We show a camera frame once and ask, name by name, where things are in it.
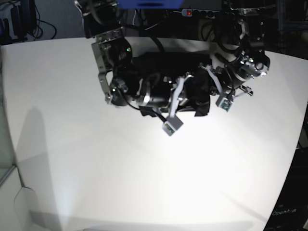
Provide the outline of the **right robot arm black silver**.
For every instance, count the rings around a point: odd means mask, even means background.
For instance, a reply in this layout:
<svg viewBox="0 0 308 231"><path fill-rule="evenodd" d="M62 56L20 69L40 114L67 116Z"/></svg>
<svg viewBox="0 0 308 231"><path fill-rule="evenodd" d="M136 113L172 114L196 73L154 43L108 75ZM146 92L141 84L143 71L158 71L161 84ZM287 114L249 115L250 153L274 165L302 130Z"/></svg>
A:
<svg viewBox="0 0 308 231"><path fill-rule="evenodd" d="M178 53L166 52L155 37L158 52L133 57L122 22L126 12L116 0L76 0L86 38L93 38L92 50L98 79L108 104L129 106L143 116L158 117L163 131L171 136L182 126L177 112L186 100L185 85L194 77L188 64L180 65Z"/></svg>

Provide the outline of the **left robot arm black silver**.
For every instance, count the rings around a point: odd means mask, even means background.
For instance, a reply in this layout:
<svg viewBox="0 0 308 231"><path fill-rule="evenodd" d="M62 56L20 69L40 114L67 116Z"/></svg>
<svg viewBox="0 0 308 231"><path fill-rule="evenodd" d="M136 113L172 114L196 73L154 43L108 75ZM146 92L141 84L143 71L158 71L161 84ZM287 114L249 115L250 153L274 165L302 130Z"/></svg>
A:
<svg viewBox="0 0 308 231"><path fill-rule="evenodd" d="M265 76L270 68L270 59L264 48L264 22L262 14L275 4L267 0L226 0L222 11L213 20L214 40L225 53L234 56L229 61L220 53L215 57L223 66L200 64L210 77L213 94L218 94L217 107L229 111L234 99L241 94L253 95L248 80Z"/></svg>

